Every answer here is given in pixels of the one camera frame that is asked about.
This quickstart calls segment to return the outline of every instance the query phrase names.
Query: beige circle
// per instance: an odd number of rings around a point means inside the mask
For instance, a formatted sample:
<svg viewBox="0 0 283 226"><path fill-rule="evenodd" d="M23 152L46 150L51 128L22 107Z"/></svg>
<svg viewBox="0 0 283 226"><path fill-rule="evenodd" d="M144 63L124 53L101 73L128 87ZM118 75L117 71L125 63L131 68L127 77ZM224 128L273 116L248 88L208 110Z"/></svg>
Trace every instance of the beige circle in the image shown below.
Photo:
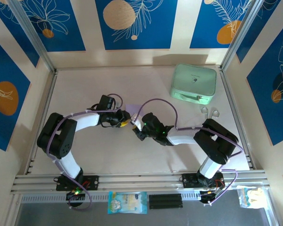
<svg viewBox="0 0 283 226"><path fill-rule="evenodd" d="M137 40L137 36L136 36L136 35L132 35L132 36L131 36L131 39L132 39L132 40Z"/></svg>
<svg viewBox="0 0 283 226"><path fill-rule="evenodd" d="M0 2L2 2L3 4L7 5L6 0L0 0Z"/></svg>
<svg viewBox="0 0 283 226"><path fill-rule="evenodd" d="M134 9L124 0L111 1L104 8L103 16L108 27L114 30L126 29L135 22Z"/></svg>
<svg viewBox="0 0 283 226"><path fill-rule="evenodd" d="M214 0L204 0L204 3L208 5L208 4L211 4L213 1Z"/></svg>

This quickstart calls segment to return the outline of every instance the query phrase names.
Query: white wall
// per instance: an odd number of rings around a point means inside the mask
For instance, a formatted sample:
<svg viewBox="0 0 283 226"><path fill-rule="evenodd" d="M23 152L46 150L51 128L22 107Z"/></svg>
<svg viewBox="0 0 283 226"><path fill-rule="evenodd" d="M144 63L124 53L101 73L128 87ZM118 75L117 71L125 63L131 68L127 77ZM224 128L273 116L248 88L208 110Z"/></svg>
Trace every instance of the white wall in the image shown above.
<svg viewBox="0 0 283 226"><path fill-rule="evenodd" d="M272 146L246 77L283 28L283 0L258 36L245 59L235 57L226 75L249 140L251 154L259 168L266 171L279 213L283 218L283 141Z"/></svg>
<svg viewBox="0 0 283 226"><path fill-rule="evenodd" d="M86 51L50 52L57 68L95 66L220 64L227 48L189 49L203 0L179 0L170 49L106 51L94 0L71 0Z"/></svg>
<svg viewBox="0 0 283 226"><path fill-rule="evenodd" d="M31 133L49 71L40 60L35 68L0 20L0 45L31 82L7 151L0 150L0 222L15 175L26 163Z"/></svg>

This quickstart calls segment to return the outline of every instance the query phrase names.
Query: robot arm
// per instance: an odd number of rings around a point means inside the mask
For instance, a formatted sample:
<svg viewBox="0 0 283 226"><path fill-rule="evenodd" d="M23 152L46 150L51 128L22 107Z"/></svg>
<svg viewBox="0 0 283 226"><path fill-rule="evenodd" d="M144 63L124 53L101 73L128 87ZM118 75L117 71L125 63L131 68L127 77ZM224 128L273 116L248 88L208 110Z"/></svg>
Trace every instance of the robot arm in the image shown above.
<svg viewBox="0 0 283 226"><path fill-rule="evenodd" d="M91 107L90 110L110 110L113 103L115 105L114 98L103 95L100 102ZM41 134L37 140L37 145L42 148L45 153L54 129L63 118L64 117L61 114L51 114L43 130L41 131ZM76 163L71 153L75 132L91 126L103 126L103 123L105 122L109 123L112 127L120 128L126 125L128 120L130 120L130 114L122 110L107 113L89 113L67 119L59 128L59 133L55 134L54 136L54 139L50 145L50 155L56 157L56 161L61 167L61 170L63 170L72 179L78 181L78 176L83 174L83 170Z"/></svg>
<svg viewBox="0 0 283 226"><path fill-rule="evenodd" d="M198 171L198 178L203 185L208 185L222 165L231 157L235 145L221 137L213 140L217 132L219 135L238 143L238 138L213 119L207 119L202 127L176 129L173 126L164 126L152 113L142 119L135 120L133 116L133 131L143 141L146 137L153 138L161 145L173 146L179 144L198 144L208 155Z"/></svg>

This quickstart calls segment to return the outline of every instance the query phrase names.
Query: black bracket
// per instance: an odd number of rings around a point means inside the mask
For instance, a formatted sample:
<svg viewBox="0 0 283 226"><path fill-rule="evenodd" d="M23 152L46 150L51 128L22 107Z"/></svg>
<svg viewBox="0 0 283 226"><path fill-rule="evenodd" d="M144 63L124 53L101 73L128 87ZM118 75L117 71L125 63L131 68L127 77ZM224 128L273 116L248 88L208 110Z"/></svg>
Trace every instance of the black bracket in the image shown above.
<svg viewBox="0 0 283 226"><path fill-rule="evenodd" d="M65 176L60 176L55 180L57 183L56 190L57 191L72 191L76 189L78 186L70 181ZM85 183L88 186L85 186L87 191L97 191L99 186L99 176L83 176L80 184Z"/></svg>
<svg viewBox="0 0 283 226"><path fill-rule="evenodd" d="M182 180L184 188L215 188L217 187L216 181L223 181L223 174L217 172L211 179L201 177L199 173L184 173Z"/></svg>

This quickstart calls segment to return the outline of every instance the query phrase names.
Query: metal frame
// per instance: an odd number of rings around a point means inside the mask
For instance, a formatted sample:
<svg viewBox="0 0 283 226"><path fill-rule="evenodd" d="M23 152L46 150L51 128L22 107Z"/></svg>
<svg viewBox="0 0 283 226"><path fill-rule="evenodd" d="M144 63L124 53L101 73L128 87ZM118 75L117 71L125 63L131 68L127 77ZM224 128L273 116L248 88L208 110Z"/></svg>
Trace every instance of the metal frame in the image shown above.
<svg viewBox="0 0 283 226"><path fill-rule="evenodd" d="M184 189L180 182L183 173L193 172L167 172L167 173L140 173L140 174L102 174L99 175L97 191L91 191L93 202L107 202L108 191L138 192L146 191L149 194L181 194L184 201L200 199L199 190ZM234 179L235 174L224 172L226 186ZM56 183L53 181L59 175L18 175L16 176L11 194L14 196L11 202L9 218L2 226L13 226L19 211L19 203L66 203L66 192L57 192ZM238 178L230 189L236 189L238 185L266 188L268 207L265 208L270 225L279 224L279 218L275 212L273 199L269 191L269 182L264 170L239 171ZM78 202L89 202L82 199Z"/></svg>
<svg viewBox="0 0 283 226"><path fill-rule="evenodd" d="M236 103L234 101L234 98L232 97L231 87L230 87L230 85L228 83L228 80L226 78L224 70L221 70L221 68L220 68L220 76L221 76L221 80L222 80L223 86L225 88L227 99L229 101L229 104L230 104L230 107L231 107L231 110L232 110L232 113L233 113L233 117L234 117L234 120L235 120L235 123L236 123L236 127L237 127L237 130L238 130L239 136L241 138L243 149L245 151L245 154L246 154L247 158L250 159L250 161L249 161L250 168L251 169L256 169L256 165L254 164L254 162L252 160L252 157L251 157L249 142L248 142L247 136L246 136L246 134L244 132L243 125L242 125L242 122L240 120L239 113L237 111Z"/></svg>
<svg viewBox="0 0 283 226"><path fill-rule="evenodd" d="M99 186L96 192L105 191L194 191L203 190L183 188L180 177L183 173L196 172L167 172L167 173L135 173L135 174L97 174L99 178ZM224 172L225 184L229 184L235 174L232 172ZM60 193L56 191L56 182L53 181L59 175L18 175L15 178L11 188L11 194L44 194L44 193ZM264 170L244 170L239 171L236 182L232 188L238 185L257 186L264 185L269 187Z"/></svg>
<svg viewBox="0 0 283 226"><path fill-rule="evenodd" d="M39 56L43 59L45 65L52 73L54 73L56 69L47 54L47 50L44 47L40 37L38 36L37 31L34 29L32 23L30 22L27 14L22 8L20 2L18 0L6 0L6 3L8 4L11 12L14 14L15 18L19 22L23 31L27 35L29 41L31 42Z"/></svg>
<svg viewBox="0 0 283 226"><path fill-rule="evenodd" d="M32 164L32 162L34 161L34 159L37 155L38 134L40 134L40 132L41 132L41 130L42 130L44 124L45 124L45 119L47 117L47 112L48 112L48 108L49 108L49 105L50 105L53 90L54 90L54 87L55 87L55 84L56 84L57 75L58 75L58 72L54 72L54 74L49 76L48 81L45 85L43 97L41 99L40 107L38 109L36 122L35 122L35 123L37 123L37 132L34 135L34 140L33 140L32 146L30 148L30 153L29 153L29 156L28 156L28 159L27 159L27 162L26 162L24 174L30 173L29 169L30 169L31 164Z"/></svg>
<svg viewBox="0 0 283 226"><path fill-rule="evenodd" d="M251 24L253 23L263 3L264 3L264 0L253 0L252 1L251 6L249 10L247 11L245 17L243 18L241 25L239 26L239 29L236 35L234 36L232 43L229 49L227 50L226 55L220 65L221 70L223 72L224 70L228 68L232 58L235 56L238 47L240 46L242 40L244 39L247 31L249 30Z"/></svg>

